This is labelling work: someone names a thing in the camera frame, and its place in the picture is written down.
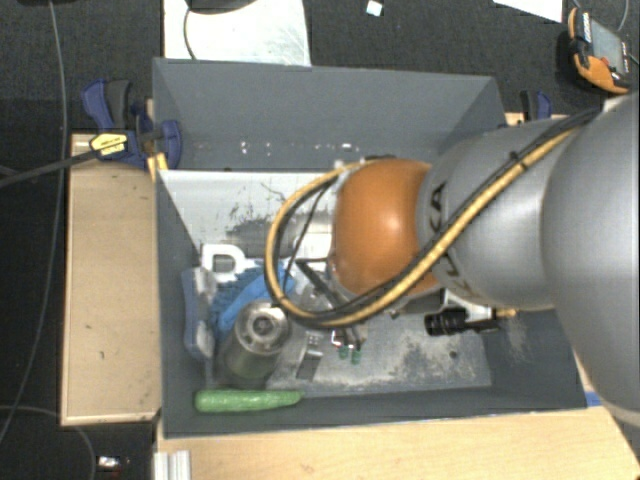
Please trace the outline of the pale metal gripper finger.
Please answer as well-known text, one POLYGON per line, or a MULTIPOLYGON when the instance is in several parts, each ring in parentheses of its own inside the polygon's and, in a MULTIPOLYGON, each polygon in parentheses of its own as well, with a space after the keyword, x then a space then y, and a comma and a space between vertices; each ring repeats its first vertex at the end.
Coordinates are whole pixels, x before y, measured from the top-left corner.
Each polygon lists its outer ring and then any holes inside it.
POLYGON ((298 384, 308 384, 295 378, 296 369, 302 353, 306 349, 322 350, 324 336, 319 333, 305 333, 299 340, 292 339, 283 350, 274 373, 268 380, 269 387, 291 387, 298 384))
POLYGON ((305 382, 313 381, 323 357, 321 350, 306 349, 297 366, 295 378, 305 382))

